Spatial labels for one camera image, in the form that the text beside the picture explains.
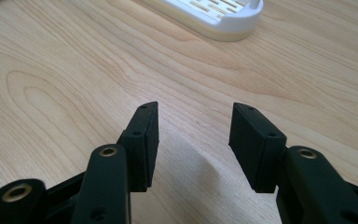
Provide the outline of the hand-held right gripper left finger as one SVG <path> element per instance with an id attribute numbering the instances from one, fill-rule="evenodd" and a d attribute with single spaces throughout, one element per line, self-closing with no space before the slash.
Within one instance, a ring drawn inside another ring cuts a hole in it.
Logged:
<path id="1" fill-rule="evenodd" d="M 126 149 L 131 192 L 146 192 L 152 186 L 158 138 L 158 102 L 140 105 L 117 140 Z"/>

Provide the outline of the white towel rack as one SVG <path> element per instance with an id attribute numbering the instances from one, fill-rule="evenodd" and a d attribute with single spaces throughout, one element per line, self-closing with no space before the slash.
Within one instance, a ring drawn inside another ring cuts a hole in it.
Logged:
<path id="1" fill-rule="evenodd" d="M 254 30 L 264 0 L 141 0 L 208 38 L 240 41 Z"/>

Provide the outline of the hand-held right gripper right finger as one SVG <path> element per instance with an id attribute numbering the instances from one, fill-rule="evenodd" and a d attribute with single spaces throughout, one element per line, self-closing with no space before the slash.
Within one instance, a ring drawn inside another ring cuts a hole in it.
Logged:
<path id="1" fill-rule="evenodd" d="M 255 192 L 275 191 L 285 144 L 286 136 L 255 107 L 233 104 L 228 145 Z"/>

